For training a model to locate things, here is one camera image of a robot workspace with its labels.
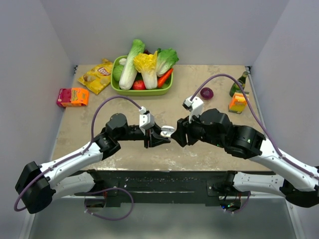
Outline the white gold-rimmed charging case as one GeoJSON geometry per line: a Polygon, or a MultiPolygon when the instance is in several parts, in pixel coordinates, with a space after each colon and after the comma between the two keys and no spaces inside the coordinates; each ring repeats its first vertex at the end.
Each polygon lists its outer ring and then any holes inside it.
{"type": "Polygon", "coordinates": [[[175,132],[175,128],[173,126],[164,125],[161,127],[160,135],[162,137],[169,138],[175,132]]]}

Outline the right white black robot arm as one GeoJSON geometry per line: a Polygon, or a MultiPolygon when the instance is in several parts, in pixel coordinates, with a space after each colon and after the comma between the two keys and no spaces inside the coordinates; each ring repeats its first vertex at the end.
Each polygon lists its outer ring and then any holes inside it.
{"type": "Polygon", "coordinates": [[[283,152],[276,152],[262,133],[250,126],[234,125],[227,114],[217,109],[193,116],[192,120],[179,119],[171,137],[182,147],[202,141],[273,171],[272,175],[228,171],[223,181],[212,185],[212,190],[220,194],[232,196],[239,192],[264,192],[284,197],[291,204],[304,208],[319,203],[317,167],[295,159],[289,164],[284,160],[283,152]]]}

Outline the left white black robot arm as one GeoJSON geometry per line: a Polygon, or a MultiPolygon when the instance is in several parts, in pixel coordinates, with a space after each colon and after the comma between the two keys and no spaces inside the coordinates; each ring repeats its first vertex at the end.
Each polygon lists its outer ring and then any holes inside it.
{"type": "Polygon", "coordinates": [[[59,193],[69,189],[99,195],[102,181],[88,173],[73,177],[80,169],[100,162],[118,152],[120,141],[142,140],[145,148],[169,143],[172,126],[158,126],[154,116],[142,114],[138,125],[128,125],[124,114],[114,114],[102,131],[82,148],[55,161],[37,165],[34,161],[23,168],[15,190],[31,214],[45,209],[59,193]]]}

